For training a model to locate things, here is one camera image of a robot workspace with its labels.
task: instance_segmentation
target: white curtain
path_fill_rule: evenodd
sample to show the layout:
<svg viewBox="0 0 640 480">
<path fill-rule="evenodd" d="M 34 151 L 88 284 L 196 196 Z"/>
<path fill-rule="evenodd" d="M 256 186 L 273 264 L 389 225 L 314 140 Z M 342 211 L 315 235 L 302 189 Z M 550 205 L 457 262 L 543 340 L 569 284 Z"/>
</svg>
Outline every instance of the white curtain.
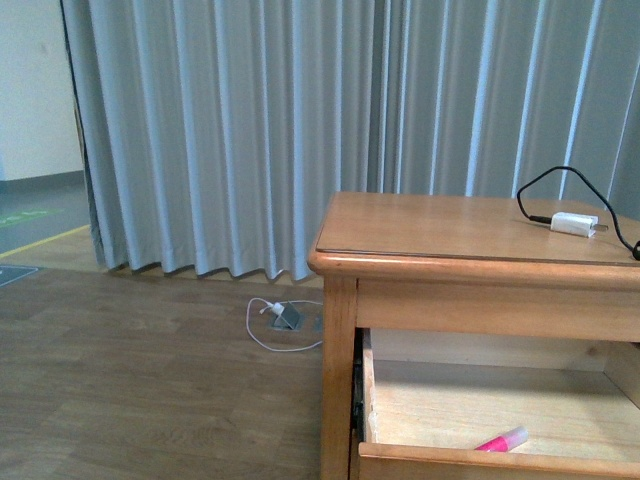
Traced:
<svg viewBox="0 0 640 480">
<path fill-rule="evenodd" d="M 110 268 L 302 278 L 336 190 L 510 197 L 562 164 L 640 218 L 635 0 L 63 6 Z"/>
</svg>

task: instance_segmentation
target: white cable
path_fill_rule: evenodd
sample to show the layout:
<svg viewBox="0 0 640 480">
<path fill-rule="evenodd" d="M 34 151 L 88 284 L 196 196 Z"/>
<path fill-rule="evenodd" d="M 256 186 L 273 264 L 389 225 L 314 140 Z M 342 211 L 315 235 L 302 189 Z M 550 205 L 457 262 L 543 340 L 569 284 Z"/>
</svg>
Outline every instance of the white cable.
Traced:
<svg viewBox="0 0 640 480">
<path fill-rule="evenodd" d="M 268 345 L 265 345 L 264 343 L 262 343 L 260 340 L 258 340 L 258 338 L 253 334 L 253 332 L 251 331 L 251 328 L 249 326 L 249 318 L 251 315 L 251 305 L 253 304 L 253 302 L 263 302 L 266 307 L 263 308 L 262 310 L 260 310 L 260 313 L 264 313 L 267 310 L 271 310 L 273 309 L 273 307 L 275 306 L 275 304 L 268 302 L 267 300 L 265 300 L 264 298 L 258 298 L 258 297 L 254 297 L 251 300 L 249 300 L 249 303 L 247 304 L 247 317 L 246 317 L 246 326 L 247 326 L 247 333 L 249 334 L 249 336 L 261 347 L 266 348 L 267 350 L 269 350 L 270 352 L 276 352 L 276 353 L 284 353 L 284 352 L 304 352 L 306 350 L 311 350 L 312 348 L 316 348 L 318 345 L 322 345 L 322 340 L 319 342 L 314 343 L 313 345 L 309 345 L 307 347 L 300 347 L 300 348 L 272 348 Z M 322 305 L 321 302 L 314 302 L 312 300 L 292 300 L 288 303 L 312 303 L 314 305 Z"/>
</svg>

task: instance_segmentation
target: drawer front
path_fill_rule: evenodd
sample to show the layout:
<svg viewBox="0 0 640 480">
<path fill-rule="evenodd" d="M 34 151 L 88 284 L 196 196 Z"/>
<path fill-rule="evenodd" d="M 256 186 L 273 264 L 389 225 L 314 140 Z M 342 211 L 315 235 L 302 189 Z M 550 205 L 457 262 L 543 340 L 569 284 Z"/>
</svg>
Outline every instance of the drawer front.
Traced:
<svg viewBox="0 0 640 480">
<path fill-rule="evenodd" d="M 357 326 L 640 342 L 640 295 L 360 279 Z"/>
<path fill-rule="evenodd" d="M 558 457 L 536 457 L 510 454 L 509 462 L 492 463 L 484 452 L 452 451 L 406 446 L 359 446 L 359 480 L 604 480 L 637 479 L 638 472 L 619 468 L 607 473 L 594 473 L 602 465 L 597 462 Z"/>
</svg>

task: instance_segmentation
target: open drawer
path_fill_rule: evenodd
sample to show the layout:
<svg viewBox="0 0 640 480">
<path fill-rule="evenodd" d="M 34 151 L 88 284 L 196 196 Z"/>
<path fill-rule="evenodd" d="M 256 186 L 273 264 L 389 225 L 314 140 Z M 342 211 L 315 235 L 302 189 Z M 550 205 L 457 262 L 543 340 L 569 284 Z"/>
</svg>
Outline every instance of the open drawer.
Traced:
<svg viewBox="0 0 640 480">
<path fill-rule="evenodd" d="M 640 478 L 640 348 L 630 343 L 363 330 L 370 479 Z M 508 453 L 474 448 L 519 425 Z"/>
</svg>

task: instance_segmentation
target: wooden nightstand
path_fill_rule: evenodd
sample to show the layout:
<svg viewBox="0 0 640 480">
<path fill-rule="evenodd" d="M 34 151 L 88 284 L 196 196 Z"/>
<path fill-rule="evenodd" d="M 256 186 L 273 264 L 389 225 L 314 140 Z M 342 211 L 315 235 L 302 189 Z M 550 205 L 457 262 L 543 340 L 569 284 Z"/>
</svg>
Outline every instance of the wooden nightstand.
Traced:
<svg viewBox="0 0 640 480">
<path fill-rule="evenodd" d="M 338 193 L 309 265 L 325 282 L 322 479 L 640 478 L 640 262 L 613 229 L 550 232 L 515 200 Z M 520 423 L 521 453 L 473 450 Z"/>
</svg>

